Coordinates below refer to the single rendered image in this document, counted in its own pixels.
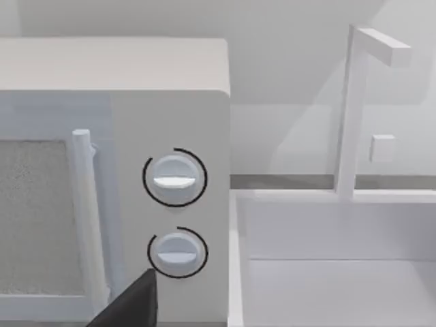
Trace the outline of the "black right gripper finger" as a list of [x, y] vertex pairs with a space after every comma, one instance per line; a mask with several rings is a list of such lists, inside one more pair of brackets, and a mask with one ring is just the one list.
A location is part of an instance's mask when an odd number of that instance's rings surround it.
[[85, 327], [157, 327], [157, 275], [147, 269]]

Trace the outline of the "white microwave knob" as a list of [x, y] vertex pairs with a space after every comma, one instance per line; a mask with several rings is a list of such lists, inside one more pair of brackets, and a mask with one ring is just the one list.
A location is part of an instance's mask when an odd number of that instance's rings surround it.
[[198, 186], [197, 166], [183, 155], [166, 155], [154, 161], [147, 173], [147, 185], [154, 195], [167, 204], [190, 201]]
[[192, 273], [198, 267], [202, 250], [194, 237], [174, 232], [157, 239], [152, 258], [160, 271], [179, 277]]

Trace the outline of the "microwave door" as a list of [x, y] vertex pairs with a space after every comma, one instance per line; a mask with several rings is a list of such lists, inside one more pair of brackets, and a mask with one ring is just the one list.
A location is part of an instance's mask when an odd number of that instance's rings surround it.
[[72, 132], [87, 129], [98, 206], [98, 156], [110, 135], [107, 95], [0, 95], [0, 322], [87, 322]]

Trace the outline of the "pale microwave oven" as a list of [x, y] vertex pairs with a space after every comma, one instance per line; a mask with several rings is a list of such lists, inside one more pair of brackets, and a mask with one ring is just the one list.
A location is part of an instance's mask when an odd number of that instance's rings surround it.
[[[90, 92], [110, 99], [110, 135], [97, 158], [108, 305], [153, 268], [157, 327], [228, 327], [227, 43], [169, 37], [0, 37], [0, 95], [24, 92]], [[162, 202], [147, 185], [152, 163], [166, 155], [183, 155], [197, 166], [198, 186], [186, 203]], [[179, 277], [160, 271], [152, 258], [157, 239], [174, 232], [194, 237], [202, 250], [198, 267]], [[0, 327], [85, 327], [91, 320], [4, 321]]]

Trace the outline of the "tall white tap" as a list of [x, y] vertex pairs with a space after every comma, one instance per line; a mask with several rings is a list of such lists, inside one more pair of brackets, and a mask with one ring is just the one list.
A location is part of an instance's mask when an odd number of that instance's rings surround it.
[[388, 67], [406, 68], [411, 64], [412, 48], [372, 27], [349, 26], [337, 168], [334, 174], [334, 190], [338, 198], [346, 202], [354, 197], [358, 142], [370, 57]]

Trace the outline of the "white sink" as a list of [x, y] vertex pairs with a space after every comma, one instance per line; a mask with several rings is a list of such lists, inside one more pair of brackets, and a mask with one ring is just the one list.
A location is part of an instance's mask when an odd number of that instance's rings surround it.
[[228, 325], [436, 327], [436, 191], [231, 191]]

